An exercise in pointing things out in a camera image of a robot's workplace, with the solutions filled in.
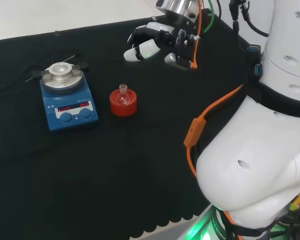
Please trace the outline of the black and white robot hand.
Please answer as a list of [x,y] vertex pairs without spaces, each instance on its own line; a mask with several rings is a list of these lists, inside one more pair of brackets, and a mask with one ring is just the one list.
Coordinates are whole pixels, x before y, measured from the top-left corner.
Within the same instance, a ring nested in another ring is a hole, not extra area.
[[166,49],[164,58],[168,65],[182,70],[197,69],[197,48],[202,27],[202,10],[198,14],[198,33],[187,33],[183,28],[170,26],[157,21],[141,25],[130,34],[127,44],[130,49],[123,54],[127,62],[140,62],[149,59]]

